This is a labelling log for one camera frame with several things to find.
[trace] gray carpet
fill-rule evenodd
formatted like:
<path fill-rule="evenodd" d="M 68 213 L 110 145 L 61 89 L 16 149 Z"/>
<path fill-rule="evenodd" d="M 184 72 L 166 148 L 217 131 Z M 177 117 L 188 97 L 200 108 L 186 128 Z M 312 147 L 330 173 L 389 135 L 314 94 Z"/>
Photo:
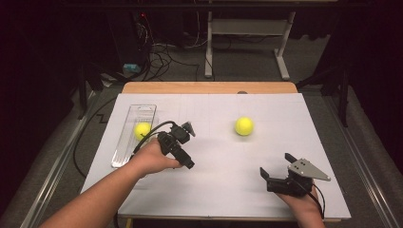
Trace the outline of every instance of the gray carpet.
<path fill-rule="evenodd" d="M 251 43 L 259 39 L 247 39 L 244 42 L 233 39 L 231 46 L 227 38 L 214 39 L 213 68 L 214 77 L 206 79 L 204 72 L 204 47 L 178 49 L 169 48 L 169 54 L 164 59 L 173 59 L 166 73 L 154 81 L 281 81 L 278 67 L 272 49 L 279 44 L 279 38 L 270 38 L 262 42 Z M 284 52 L 285 63 L 288 67 L 291 81 L 296 83 L 303 80 L 315 70 L 327 39 L 309 41 L 290 40 Z M 151 55 L 153 62 L 152 72 L 160 67 L 158 55 Z M 99 99 L 92 112 L 94 118 L 86 126 L 76 148 L 76 160 L 80 169 L 86 174 L 96 153 L 99 142 L 106 129 L 108 116 L 113 108 L 114 97 L 122 90 L 122 85 L 106 87 L 99 94 Z M 363 176 L 356 166 L 351 146 L 340 129 L 338 119 L 332 110 L 329 98 L 324 98 L 318 92 L 319 86 L 307 86 L 300 92 L 304 95 L 310 110 L 318 135 L 323 143 L 327 156 L 335 171 L 336 178 L 342 188 L 345 200 L 349 206 L 352 218 L 339 223 L 328 223 L 327 227 L 386 227 L 385 220 L 379 215 L 379 209 L 369 194 L 368 186 L 363 183 Z M 105 107 L 94 113 L 99 107 L 109 102 Z M 77 105 L 68 117 L 60 123 L 43 150 L 31 167 L 29 174 L 16 193 L 6 214 L 1 217 L 0 227 L 20 227 L 34 202 L 45 178 L 56 158 L 63 150 L 71 136 L 77 121 L 79 109 Z M 386 201 L 393 213 L 401 215 L 403 205 L 403 179 L 395 168 L 379 138 L 375 135 L 371 124 L 360 108 L 359 101 L 354 92 L 350 90 L 348 106 L 348 131 L 354 138 L 355 146 L 364 153 L 364 160 L 371 167 L 372 175 L 379 188 L 384 193 Z M 74 167 L 72 159 L 59 180 L 56 190 L 50 199 L 46 210 L 40 220 L 51 216 L 55 211 L 77 196 L 84 183 Z M 125 221 L 120 219 L 121 227 Z M 136 220 L 135 227 L 296 227 L 294 223 L 270 222 L 222 222 L 206 224 L 199 221 L 160 221 Z"/>

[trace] clear plastic tray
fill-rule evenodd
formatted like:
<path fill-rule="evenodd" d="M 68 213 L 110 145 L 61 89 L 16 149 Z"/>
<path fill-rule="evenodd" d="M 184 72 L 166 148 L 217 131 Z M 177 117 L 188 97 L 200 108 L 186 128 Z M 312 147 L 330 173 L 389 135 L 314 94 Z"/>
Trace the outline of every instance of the clear plastic tray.
<path fill-rule="evenodd" d="M 151 128 L 158 124 L 156 116 L 157 106 L 154 104 L 134 104 L 128 109 L 125 125 L 121 137 L 115 149 L 112 159 L 112 167 L 119 168 L 126 164 L 139 140 L 134 136 L 134 127 L 138 123 L 149 123 Z"/>

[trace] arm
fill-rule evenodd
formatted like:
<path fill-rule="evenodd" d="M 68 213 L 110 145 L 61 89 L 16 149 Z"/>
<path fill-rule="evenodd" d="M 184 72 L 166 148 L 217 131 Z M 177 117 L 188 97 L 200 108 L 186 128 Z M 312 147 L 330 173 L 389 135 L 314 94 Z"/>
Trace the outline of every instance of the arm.
<path fill-rule="evenodd" d="M 317 190 L 315 187 L 312 187 L 311 193 L 317 198 Z M 300 228 L 325 227 L 317 204 L 308 195 L 302 198 L 295 198 L 283 194 L 277 195 L 290 207 Z"/>
<path fill-rule="evenodd" d="M 41 227 L 106 227 L 139 179 L 179 167 L 178 161 L 163 155 L 158 140 L 153 139 L 126 165 L 87 189 Z"/>

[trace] yellow tennis ball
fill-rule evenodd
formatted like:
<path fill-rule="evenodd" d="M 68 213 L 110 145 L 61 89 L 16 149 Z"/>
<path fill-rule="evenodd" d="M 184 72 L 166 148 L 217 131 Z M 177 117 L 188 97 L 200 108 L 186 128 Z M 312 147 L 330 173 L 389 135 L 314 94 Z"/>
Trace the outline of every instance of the yellow tennis ball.
<path fill-rule="evenodd" d="M 242 136 L 247 136 L 252 133 L 253 126 L 253 122 L 250 118 L 240 117 L 235 122 L 235 131 Z"/>
<path fill-rule="evenodd" d="M 136 127 L 134 127 L 134 136 L 137 140 L 142 140 L 148 132 L 151 130 L 151 124 L 147 122 L 137 123 Z"/>

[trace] person's left hand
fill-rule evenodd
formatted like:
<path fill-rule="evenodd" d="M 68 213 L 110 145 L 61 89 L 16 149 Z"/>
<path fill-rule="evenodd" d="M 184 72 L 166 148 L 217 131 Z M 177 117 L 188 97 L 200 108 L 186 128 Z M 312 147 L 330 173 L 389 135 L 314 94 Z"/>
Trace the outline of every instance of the person's left hand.
<path fill-rule="evenodd" d="M 153 138 L 142 147 L 129 163 L 133 163 L 144 176 L 161 172 L 166 168 L 182 167 L 177 160 L 167 158 L 163 154 L 157 138 Z"/>

